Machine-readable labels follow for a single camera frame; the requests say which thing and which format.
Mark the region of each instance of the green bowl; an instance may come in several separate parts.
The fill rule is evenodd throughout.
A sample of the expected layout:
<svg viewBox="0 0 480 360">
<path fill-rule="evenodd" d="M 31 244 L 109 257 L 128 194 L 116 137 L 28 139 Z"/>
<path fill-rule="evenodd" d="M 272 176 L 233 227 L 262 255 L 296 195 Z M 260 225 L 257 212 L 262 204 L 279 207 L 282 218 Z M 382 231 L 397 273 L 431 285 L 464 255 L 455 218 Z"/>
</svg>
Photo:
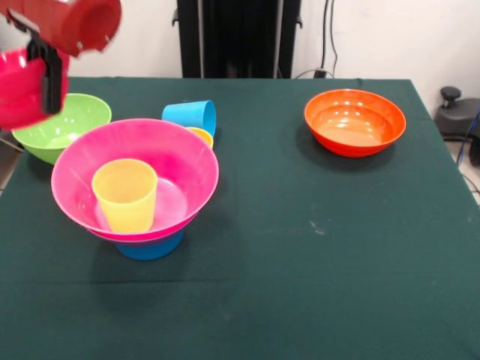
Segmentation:
<svg viewBox="0 0 480 360">
<path fill-rule="evenodd" d="M 54 164 L 78 137 L 111 120 L 112 110 L 105 101 L 87 94 L 67 94 L 59 114 L 12 134 L 34 156 Z"/>
</svg>

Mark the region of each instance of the pink bowl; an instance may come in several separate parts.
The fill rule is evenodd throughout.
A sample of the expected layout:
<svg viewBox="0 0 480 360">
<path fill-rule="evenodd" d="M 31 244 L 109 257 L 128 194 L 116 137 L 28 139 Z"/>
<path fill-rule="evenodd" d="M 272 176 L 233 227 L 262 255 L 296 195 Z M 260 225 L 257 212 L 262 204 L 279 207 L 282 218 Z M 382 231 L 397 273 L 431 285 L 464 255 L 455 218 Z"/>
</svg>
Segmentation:
<svg viewBox="0 0 480 360">
<path fill-rule="evenodd" d="M 61 98 L 68 90 L 70 57 L 58 53 L 62 60 Z M 45 120 L 50 115 L 42 110 L 41 85 L 45 63 L 36 58 L 27 62 L 26 49 L 3 52 L 0 55 L 0 128 L 13 130 Z"/>
<path fill-rule="evenodd" d="M 119 158 L 145 161 L 157 171 L 157 205 L 148 232 L 110 231 L 93 194 L 97 169 Z M 139 244 L 185 227 L 212 197 L 218 176 L 214 152 L 194 133 L 167 121 L 132 118 L 97 127 L 66 148 L 53 167 L 52 192 L 58 207 L 95 235 Z"/>
</svg>

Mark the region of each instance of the cup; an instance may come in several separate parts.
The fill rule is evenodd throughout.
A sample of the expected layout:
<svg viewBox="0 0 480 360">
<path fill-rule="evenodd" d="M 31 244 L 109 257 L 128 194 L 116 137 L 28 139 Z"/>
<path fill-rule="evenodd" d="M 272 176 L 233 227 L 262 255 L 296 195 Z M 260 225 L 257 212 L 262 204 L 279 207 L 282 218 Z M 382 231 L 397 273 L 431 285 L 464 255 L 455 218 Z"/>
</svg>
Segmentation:
<svg viewBox="0 0 480 360">
<path fill-rule="evenodd" d="M 192 133 L 198 135 L 205 141 L 210 149 L 213 149 L 213 137 L 207 130 L 200 129 L 199 127 L 187 127 Z"/>
<path fill-rule="evenodd" d="M 162 120 L 175 122 L 186 128 L 201 128 L 212 136 L 215 135 L 217 127 L 217 114 L 211 100 L 167 105 L 163 109 Z"/>
<path fill-rule="evenodd" d="M 185 229 L 181 229 L 173 235 L 155 241 L 153 244 L 115 244 L 115 246 L 118 251 L 129 259 L 141 261 L 156 260 L 174 251 L 182 241 L 184 232 Z"/>
<path fill-rule="evenodd" d="M 147 163 L 118 159 L 97 170 L 91 188 L 113 232 L 143 233 L 153 224 L 157 183 Z"/>
</svg>

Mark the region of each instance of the white wall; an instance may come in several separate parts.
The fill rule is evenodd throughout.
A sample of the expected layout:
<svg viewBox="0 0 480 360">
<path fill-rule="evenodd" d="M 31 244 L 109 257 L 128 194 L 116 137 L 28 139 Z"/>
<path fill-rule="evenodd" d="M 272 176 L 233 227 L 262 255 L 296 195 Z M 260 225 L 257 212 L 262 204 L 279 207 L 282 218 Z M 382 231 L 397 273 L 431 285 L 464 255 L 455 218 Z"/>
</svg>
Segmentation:
<svg viewBox="0 0 480 360">
<path fill-rule="evenodd" d="M 121 25 L 112 43 L 103 53 L 90 52 L 74 59 L 70 75 L 181 77 L 179 26 L 172 27 L 176 0 L 121 0 L 121 6 Z M 27 40 L 13 26 L 0 21 L 2 51 L 21 47 Z"/>
<path fill-rule="evenodd" d="M 176 0 L 122 0 L 123 20 L 103 54 L 73 61 L 72 76 L 180 77 Z M 320 65 L 323 0 L 302 0 L 293 75 Z M 479 0 L 335 0 L 337 77 L 410 78 L 432 112 L 439 89 L 456 85 L 480 97 Z M 0 21 L 0 48 L 26 42 Z M 332 52 L 327 68 L 332 66 Z"/>
<path fill-rule="evenodd" d="M 294 75 L 320 66 L 323 6 L 323 0 L 302 0 Z M 478 0 L 336 0 L 336 75 L 412 79 L 431 113 L 444 85 L 480 97 L 478 14 Z M 331 70 L 332 61 L 330 51 L 325 67 Z"/>
</svg>

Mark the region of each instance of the yellow cup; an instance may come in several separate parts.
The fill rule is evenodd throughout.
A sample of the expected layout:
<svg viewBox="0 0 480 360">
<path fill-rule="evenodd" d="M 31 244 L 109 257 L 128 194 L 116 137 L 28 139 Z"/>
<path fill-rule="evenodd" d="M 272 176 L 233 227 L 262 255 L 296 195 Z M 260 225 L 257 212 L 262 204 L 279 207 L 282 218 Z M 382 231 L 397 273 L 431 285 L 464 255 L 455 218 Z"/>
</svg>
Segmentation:
<svg viewBox="0 0 480 360">
<path fill-rule="evenodd" d="M 210 149 L 213 149 L 213 137 L 207 130 L 200 129 L 199 127 L 187 127 L 187 129 L 201 137 Z"/>
<path fill-rule="evenodd" d="M 140 160 L 119 159 L 94 174 L 91 188 L 115 233 L 150 230 L 155 215 L 157 173 Z"/>
</svg>

